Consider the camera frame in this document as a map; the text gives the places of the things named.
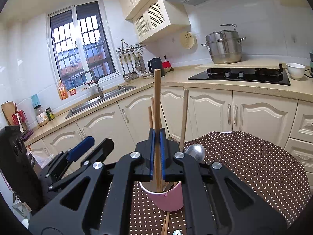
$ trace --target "utensil rack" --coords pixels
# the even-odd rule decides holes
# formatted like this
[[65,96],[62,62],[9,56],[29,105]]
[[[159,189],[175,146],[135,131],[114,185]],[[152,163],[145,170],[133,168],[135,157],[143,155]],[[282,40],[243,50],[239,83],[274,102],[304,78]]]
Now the utensil rack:
[[116,53],[118,55],[128,54],[128,53],[140,51],[146,48],[146,45],[142,45],[142,44],[128,45],[126,42],[124,42],[124,39],[122,39],[121,42],[122,42],[122,47],[116,49]]

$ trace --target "drawer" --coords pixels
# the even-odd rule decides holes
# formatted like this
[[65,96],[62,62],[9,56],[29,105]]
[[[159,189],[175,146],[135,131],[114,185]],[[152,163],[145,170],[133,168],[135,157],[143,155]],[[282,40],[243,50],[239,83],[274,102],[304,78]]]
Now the drawer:
[[307,172],[313,173],[313,143],[289,138],[285,150],[300,161]]
[[299,101],[290,137],[313,143],[313,103]]
[[311,193],[313,193],[313,173],[307,172]]

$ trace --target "cutting board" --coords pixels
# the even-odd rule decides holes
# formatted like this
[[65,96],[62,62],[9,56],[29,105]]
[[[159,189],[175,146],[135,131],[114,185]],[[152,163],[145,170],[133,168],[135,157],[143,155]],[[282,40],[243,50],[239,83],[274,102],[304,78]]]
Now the cutting board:
[[229,64],[214,64],[213,62],[202,64],[199,68],[266,68],[279,69],[279,61],[275,59],[247,59],[241,62]]
[[4,116],[7,119],[9,125],[14,125],[12,120],[12,115],[15,114],[15,106],[14,102],[6,102],[1,104],[1,108],[3,110]]

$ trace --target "stainless steel sink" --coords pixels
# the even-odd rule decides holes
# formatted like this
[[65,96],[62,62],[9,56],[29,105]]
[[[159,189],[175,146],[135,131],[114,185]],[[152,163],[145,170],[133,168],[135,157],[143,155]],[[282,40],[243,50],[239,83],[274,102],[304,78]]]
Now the stainless steel sink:
[[134,89],[134,88],[136,88],[136,87],[135,86],[118,86],[118,88],[116,88],[116,89],[114,89],[114,90],[112,90],[110,92],[105,93],[103,98],[98,96],[97,98],[94,98],[94,99],[92,99],[90,101],[87,101],[87,102],[85,102],[83,104],[80,104],[80,105],[74,107],[73,109],[71,109],[68,112],[68,114],[66,115],[65,119],[70,118],[71,116],[73,116],[73,115],[75,115],[75,114],[77,114],[77,113],[79,113],[79,112],[81,112],[81,111],[83,111],[85,109],[88,109],[88,108],[90,108],[90,107],[92,107],[92,106],[94,106],[94,105],[96,105],[96,104],[98,104],[100,102],[103,102],[103,101],[105,101],[107,99],[110,99],[110,98],[112,98],[114,96],[120,95],[120,94],[122,94],[124,92],[127,92],[127,91],[129,91],[131,89]]

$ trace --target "round table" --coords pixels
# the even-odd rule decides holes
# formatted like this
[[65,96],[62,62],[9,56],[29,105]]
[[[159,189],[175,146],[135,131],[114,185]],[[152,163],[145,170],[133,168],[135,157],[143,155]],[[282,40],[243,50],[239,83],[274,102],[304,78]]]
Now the round table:
[[[287,151],[246,132],[210,132],[185,143],[202,144],[204,163],[218,161],[234,172],[270,206],[280,212],[290,226],[308,203],[311,194],[302,164]],[[134,183],[130,214],[130,235],[159,235],[166,212],[158,209]],[[167,234],[180,229],[186,234],[184,208],[170,213]]]

